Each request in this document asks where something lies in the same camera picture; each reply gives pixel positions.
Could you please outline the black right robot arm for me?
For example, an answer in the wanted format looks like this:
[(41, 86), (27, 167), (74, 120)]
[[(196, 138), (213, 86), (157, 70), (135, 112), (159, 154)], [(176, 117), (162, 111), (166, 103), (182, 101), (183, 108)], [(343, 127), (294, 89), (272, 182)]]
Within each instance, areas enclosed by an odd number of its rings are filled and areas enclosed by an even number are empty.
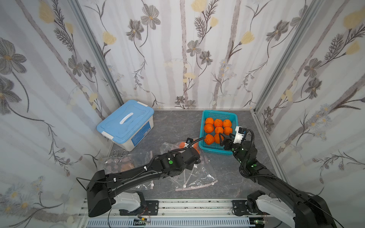
[(248, 195), (246, 208), (249, 213), (270, 214), (291, 228), (335, 228), (340, 224), (323, 198), (292, 187), (257, 160), (258, 151), (251, 129), (239, 127), (236, 134), (219, 134), (218, 138), (220, 146), (231, 151), (240, 163), (241, 176), (276, 196), (272, 199), (261, 191)]

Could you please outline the orange from bag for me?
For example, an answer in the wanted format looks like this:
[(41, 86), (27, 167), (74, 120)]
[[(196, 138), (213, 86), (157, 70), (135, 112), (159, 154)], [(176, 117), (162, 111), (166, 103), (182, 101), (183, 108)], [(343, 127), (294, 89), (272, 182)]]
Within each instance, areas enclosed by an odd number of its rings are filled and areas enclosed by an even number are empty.
[(216, 127), (214, 131), (215, 131), (216, 134), (219, 134), (219, 133), (223, 134), (224, 133), (224, 129), (220, 126)]
[(211, 134), (207, 134), (205, 139), (204, 139), (204, 142), (207, 144), (207, 145), (211, 145), (213, 143), (215, 143), (215, 137), (212, 136)]
[(227, 135), (227, 136), (229, 136), (230, 134), (232, 134), (233, 133), (233, 129), (231, 128), (231, 127), (225, 127), (224, 129), (223, 129), (223, 133), (225, 134), (225, 135)]
[(214, 139), (216, 144), (221, 144), (224, 141), (225, 137), (223, 133), (218, 133), (214, 136)]

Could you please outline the clear zip-top bag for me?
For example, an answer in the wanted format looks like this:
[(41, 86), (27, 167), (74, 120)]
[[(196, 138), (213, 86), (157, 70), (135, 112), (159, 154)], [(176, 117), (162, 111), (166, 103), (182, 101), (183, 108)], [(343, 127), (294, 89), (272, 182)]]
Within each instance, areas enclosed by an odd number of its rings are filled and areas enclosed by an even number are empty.
[(100, 159), (106, 174), (119, 173), (147, 164), (152, 158), (152, 152), (132, 153), (114, 150), (112, 156)]
[(201, 162), (194, 164), (191, 170), (185, 169), (180, 175), (170, 178), (176, 191), (201, 189), (218, 182), (217, 175), (199, 144), (194, 144), (193, 148), (199, 153)]

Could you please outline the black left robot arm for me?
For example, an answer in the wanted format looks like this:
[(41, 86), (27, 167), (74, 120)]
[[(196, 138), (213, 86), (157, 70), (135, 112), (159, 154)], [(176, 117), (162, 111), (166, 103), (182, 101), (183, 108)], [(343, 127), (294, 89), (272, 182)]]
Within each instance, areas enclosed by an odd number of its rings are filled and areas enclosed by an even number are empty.
[(148, 181), (175, 177), (184, 170), (192, 170), (199, 164), (200, 154), (193, 147), (172, 150), (156, 155), (143, 166), (120, 172), (106, 174), (104, 170), (96, 172), (85, 187), (88, 216), (100, 216), (112, 209), (117, 203), (115, 197), (127, 190)]

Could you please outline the clear zip-top bag front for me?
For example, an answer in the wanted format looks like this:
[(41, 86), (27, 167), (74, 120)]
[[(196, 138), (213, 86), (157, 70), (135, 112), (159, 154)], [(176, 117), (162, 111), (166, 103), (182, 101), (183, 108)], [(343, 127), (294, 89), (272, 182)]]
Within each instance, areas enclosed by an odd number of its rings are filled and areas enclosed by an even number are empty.
[(132, 153), (114, 150), (112, 156), (100, 159), (106, 174), (119, 173), (147, 164), (152, 158), (152, 152)]

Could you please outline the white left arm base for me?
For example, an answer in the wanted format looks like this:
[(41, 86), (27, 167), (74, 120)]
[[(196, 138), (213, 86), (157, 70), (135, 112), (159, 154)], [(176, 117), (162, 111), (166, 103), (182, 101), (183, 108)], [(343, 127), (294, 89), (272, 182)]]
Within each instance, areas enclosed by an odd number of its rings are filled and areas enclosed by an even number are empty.
[(123, 192), (115, 197), (113, 210), (118, 210), (120, 216), (157, 216), (158, 200), (146, 200), (142, 192)]

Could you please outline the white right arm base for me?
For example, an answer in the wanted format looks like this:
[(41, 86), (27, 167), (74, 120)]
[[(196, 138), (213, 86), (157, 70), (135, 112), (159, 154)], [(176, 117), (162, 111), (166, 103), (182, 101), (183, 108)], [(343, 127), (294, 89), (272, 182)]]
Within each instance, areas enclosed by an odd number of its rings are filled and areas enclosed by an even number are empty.
[(244, 200), (232, 201), (232, 214), (241, 216), (271, 215), (291, 228), (295, 227), (295, 213), (278, 198), (256, 191)]

